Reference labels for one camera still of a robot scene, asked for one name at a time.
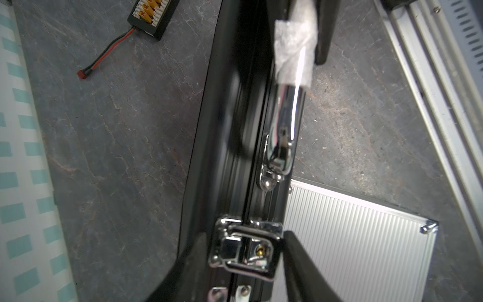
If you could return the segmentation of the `black poker set case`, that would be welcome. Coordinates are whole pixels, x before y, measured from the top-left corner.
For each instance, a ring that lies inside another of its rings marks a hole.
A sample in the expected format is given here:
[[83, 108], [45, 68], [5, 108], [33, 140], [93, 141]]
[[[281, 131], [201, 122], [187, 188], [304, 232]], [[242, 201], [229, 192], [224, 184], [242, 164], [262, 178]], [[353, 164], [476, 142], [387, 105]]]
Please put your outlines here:
[[267, 301], [318, 41], [317, 1], [223, 1], [178, 256], [207, 236], [206, 301]]

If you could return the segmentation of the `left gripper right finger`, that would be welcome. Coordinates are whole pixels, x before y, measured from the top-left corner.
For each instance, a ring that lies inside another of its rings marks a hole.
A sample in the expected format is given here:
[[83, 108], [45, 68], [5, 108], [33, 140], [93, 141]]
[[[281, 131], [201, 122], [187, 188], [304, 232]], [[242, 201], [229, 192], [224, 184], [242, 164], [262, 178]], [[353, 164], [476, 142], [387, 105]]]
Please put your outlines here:
[[292, 231], [284, 232], [283, 261], [289, 301], [341, 302]]

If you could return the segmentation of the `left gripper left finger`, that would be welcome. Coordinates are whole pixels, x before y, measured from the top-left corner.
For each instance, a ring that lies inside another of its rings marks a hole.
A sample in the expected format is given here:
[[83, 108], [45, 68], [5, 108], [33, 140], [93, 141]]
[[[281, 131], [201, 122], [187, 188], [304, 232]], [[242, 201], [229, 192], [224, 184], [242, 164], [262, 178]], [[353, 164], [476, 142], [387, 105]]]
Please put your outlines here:
[[207, 236], [200, 233], [146, 301], [206, 301]]

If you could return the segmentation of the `silver poker set case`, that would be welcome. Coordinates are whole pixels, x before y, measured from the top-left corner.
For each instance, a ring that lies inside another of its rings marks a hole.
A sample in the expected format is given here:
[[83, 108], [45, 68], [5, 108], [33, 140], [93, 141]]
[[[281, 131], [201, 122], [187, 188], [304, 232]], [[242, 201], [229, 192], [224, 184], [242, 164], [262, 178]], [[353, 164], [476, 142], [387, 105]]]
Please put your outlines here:
[[438, 223], [293, 179], [284, 228], [343, 301], [421, 301]]

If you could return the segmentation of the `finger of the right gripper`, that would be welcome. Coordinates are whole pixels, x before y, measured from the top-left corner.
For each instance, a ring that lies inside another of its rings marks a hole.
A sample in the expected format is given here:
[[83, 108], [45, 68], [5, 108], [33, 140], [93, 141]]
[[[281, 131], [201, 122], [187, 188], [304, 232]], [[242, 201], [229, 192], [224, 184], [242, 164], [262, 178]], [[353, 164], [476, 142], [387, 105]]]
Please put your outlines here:
[[326, 63], [337, 22], [340, 0], [318, 0], [318, 41], [315, 50], [315, 64]]

